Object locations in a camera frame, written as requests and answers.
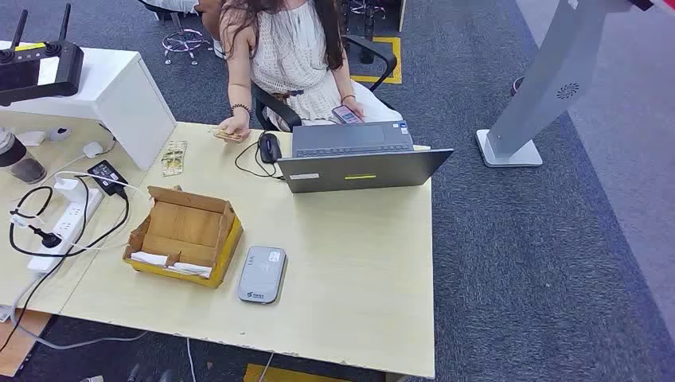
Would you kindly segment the person's right hand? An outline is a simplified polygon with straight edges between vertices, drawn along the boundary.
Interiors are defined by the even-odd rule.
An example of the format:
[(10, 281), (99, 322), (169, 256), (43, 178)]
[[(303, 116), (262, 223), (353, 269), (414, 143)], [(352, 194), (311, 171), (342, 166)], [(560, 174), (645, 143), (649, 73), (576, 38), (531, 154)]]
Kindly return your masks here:
[(240, 143), (246, 140), (250, 133), (250, 115), (246, 111), (235, 111), (234, 114), (223, 120), (215, 131), (215, 136), (226, 142)]

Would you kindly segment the person's left hand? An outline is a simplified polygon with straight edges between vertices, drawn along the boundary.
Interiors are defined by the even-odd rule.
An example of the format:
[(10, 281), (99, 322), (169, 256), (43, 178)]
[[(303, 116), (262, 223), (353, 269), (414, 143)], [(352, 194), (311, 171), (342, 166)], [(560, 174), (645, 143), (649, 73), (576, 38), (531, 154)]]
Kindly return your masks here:
[(353, 95), (346, 96), (341, 104), (350, 109), (356, 117), (361, 121), (365, 121), (365, 107), (362, 103), (357, 102), (356, 98)]

